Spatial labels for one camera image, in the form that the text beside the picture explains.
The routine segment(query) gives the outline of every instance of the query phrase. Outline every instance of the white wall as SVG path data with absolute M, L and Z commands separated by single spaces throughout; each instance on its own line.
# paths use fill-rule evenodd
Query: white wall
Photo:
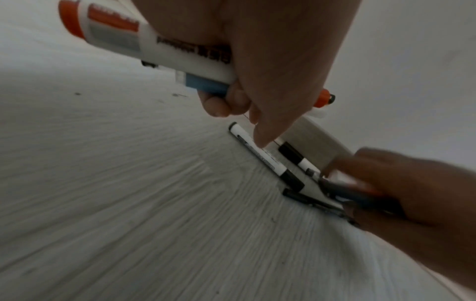
M 476 169 L 476 1 L 363 0 L 326 88 L 316 121 L 351 150 Z

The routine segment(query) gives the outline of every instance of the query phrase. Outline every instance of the wood grain surface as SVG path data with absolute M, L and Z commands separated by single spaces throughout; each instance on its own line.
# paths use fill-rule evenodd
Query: wood grain surface
M 0 300 L 456 300 L 284 199 L 228 133 L 245 117 L 211 118 L 172 73 L 71 38 L 52 2 L 0 4 Z M 284 137 L 318 167 L 346 152 L 306 120 Z

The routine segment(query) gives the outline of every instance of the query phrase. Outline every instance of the red label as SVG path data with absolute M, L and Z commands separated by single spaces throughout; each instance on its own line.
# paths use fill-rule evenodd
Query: red label
M 91 4 L 88 8 L 88 18 L 115 28 L 133 32 L 139 31 L 139 21 L 102 5 Z

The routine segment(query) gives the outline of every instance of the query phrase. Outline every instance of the person's right hand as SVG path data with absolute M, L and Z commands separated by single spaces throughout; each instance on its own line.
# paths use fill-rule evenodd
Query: person's right hand
M 476 289 L 476 174 L 445 163 L 360 149 L 339 170 L 397 198 L 409 220 L 345 206 L 360 227 L 456 282 Z
M 133 0 L 168 38 L 231 48 L 238 80 L 225 99 L 199 93 L 216 117 L 250 110 L 264 147 L 312 108 L 360 0 Z

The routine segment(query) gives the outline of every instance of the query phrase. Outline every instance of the orange cap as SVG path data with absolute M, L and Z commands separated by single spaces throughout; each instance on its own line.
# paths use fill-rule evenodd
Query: orange cap
M 314 104 L 315 108 L 322 108 L 324 106 L 330 105 L 331 103 L 334 102 L 336 97 L 332 95 L 329 90 L 327 89 L 322 89 L 321 94 L 319 94 L 319 97 L 317 98 L 316 103 Z
M 78 6 L 79 0 L 61 0 L 58 4 L 59 17 L 70 34 L 84 39 L 83 31 L 79 25 Z

